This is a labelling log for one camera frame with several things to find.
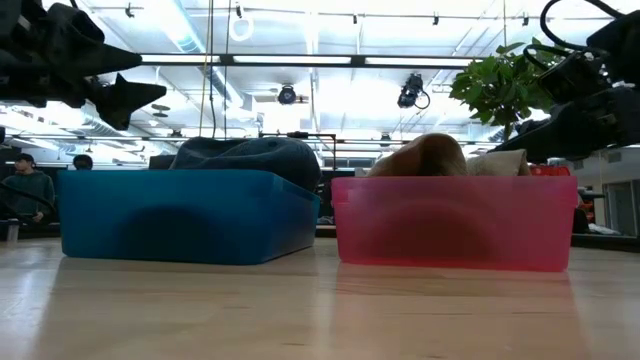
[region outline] person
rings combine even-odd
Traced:
[[[93,169],[93,159],[89,155],[81,154],[76,155],[73,158],[73,167],[76,170],[91,170]]]
[[[33,156],[20,154],[15,162],[16,174],[7,177],[3,184],[21,190],[31,195],[40,197],[53,204],[55,193],[53,181],[45,173],[35,169]],[[33,215],[35,222],[40,222],[49,209],[39,202],[25,198],[24,196],[3,192],[5,202],[18,214]]]

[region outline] wall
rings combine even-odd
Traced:
[[[620,153],[619,162],[609,162],[610,156]],[[575,163],[568,163],[571,173],[578,179],[579,186],[593,186],[602,193],[602,185],[640,179],[640,148],[606,150],[582,161],[583,168],[576,169]],[[605,225],[605,199],[594,203],[596,223]]]

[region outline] red object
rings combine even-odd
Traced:
[[[570,176],[571,172],[566,166],[547,166],[547,165],[532,165],[531,175],[534,176]]]
[[[338,250],[355,264],[563,271],[575,177],[333,180]]]

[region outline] brown object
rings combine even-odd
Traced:
[[[449,135],[422,135],[378,161],[367,176],[467,175],[464,154]]]
[[[259,266],[0,244],[0,359],[640,359],[638,266],[584,249],[567,274],[357,266],[335,239]]]
[[[379,160],[367,176],[527,176],[525,150],[502,151],[465,161],[458,142],[446,134],[422,135]]]

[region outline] desk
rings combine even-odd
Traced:
[[[331,239],[250,267],[0,244],[0,359],[640,358],[638,255],[571,256],[545,274],[353,266]]]

